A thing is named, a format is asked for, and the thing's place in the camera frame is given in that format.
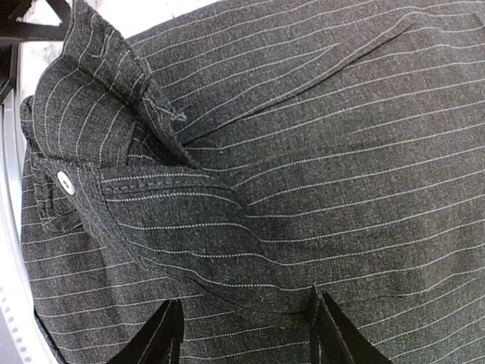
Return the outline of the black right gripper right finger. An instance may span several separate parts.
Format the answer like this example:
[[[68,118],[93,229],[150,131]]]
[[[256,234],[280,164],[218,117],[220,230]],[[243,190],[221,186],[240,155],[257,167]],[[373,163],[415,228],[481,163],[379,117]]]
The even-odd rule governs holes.
[[[391,364],[343,313],[328,292],[311,289],[306,320],[315,364]]]

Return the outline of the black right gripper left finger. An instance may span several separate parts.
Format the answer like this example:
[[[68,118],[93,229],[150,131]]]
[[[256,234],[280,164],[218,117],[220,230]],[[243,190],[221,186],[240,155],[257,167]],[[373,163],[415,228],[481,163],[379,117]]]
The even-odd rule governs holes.
[[[184,318],[180,300],[167,300],[108,364],[178,364]]]

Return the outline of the black pinstripe long sleeve shirt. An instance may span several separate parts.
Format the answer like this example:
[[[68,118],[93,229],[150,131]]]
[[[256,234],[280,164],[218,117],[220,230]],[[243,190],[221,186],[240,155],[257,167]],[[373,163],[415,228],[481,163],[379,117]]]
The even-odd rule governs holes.
[[[21,249],[62,363],[165,302],[182,363],[318,363],[329,294],[393,363],[484,361],[484,3],[72,4],[20,107]]]

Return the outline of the aluminium front rail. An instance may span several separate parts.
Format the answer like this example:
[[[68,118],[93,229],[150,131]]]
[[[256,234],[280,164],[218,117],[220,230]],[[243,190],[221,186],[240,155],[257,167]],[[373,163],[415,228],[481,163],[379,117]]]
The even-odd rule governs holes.
[[[20,251],[26,142],[20,130],[19,103],[14,89],[1,102],[1,362],[56,363],[35,319]]]

